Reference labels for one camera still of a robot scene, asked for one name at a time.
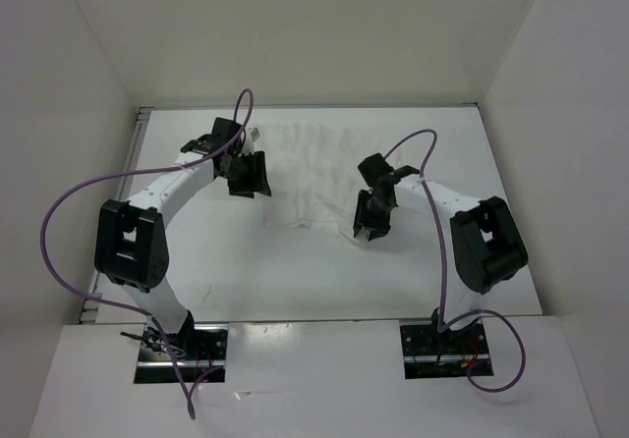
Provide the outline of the white fabric skirt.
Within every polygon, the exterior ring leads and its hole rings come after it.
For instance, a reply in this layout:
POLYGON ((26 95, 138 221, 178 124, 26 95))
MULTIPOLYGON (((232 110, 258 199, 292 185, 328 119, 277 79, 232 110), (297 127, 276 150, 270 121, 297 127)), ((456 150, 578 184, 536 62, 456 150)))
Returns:
POLYGON ((367 238, 353 230, 358 194, 366 187, 358 165, 381 147, 365 133, 321 124, 263 127, 256 148, 265 152, 272 192, 263 200, 264 226, 318 230, 365 246, 367 238))

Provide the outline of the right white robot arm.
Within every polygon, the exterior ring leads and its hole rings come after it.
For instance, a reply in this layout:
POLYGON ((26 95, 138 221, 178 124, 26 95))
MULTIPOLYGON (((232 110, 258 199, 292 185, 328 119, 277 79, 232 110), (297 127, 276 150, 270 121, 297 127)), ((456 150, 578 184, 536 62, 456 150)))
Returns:
POLYGON ((411 166, 393 168, 379 153, 363 160, 358 170, 368 187, 358 194, 356 238, 370 242, 388 235, 396 208, 435 222, 441 287, 439 305, 430 319, 430 339, 439 351, 454 352, 485 310, 485 296, 528 264, 506 201, 498 196, 462 195, 426 179, 411 166))

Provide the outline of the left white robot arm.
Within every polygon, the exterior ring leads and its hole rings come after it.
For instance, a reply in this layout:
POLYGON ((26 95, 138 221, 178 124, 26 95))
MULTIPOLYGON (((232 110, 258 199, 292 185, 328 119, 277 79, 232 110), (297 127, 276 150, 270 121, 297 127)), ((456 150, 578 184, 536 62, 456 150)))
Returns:
POLYGON ((190 199, 217 179, 226 180, 235 196, 269 196, 265 155, 255 149, 258 137, 258 129, 217 118, 210 133, 181 147, 173 171, 128 199, 109 199, 100 208, 95 268, 143 310, 150 323, 143 341, 148 346, 160 341, 173 358, 189 356, 200 335, 193 315, 167 280, 166 228, 190 199))

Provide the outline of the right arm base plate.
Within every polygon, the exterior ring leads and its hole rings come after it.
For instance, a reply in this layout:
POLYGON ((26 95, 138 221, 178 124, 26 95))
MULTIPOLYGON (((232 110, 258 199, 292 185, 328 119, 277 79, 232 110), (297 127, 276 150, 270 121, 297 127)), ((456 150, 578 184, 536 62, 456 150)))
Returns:
POLYGON ((443 379, 493 375, 482 323, 474 321, 461 331, 439 334, 423 320, 399 326, 405 378, 443 379))

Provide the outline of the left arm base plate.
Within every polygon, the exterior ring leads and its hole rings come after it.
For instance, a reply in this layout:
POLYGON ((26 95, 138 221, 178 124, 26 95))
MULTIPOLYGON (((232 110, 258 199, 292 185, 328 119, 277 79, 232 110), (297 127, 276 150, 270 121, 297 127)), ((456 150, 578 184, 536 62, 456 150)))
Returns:
MULTIPOLYGON (((193 344, 181 347, 171 337, 172 348, 186 384, 222 383, 225 380, 229 327, 226 324, 198 324, 193 344)), ((125 336, 140 342, 135 384, 174 384, 178 382, 172 360, 157 330, 146 326, 141 335, 125 336)))

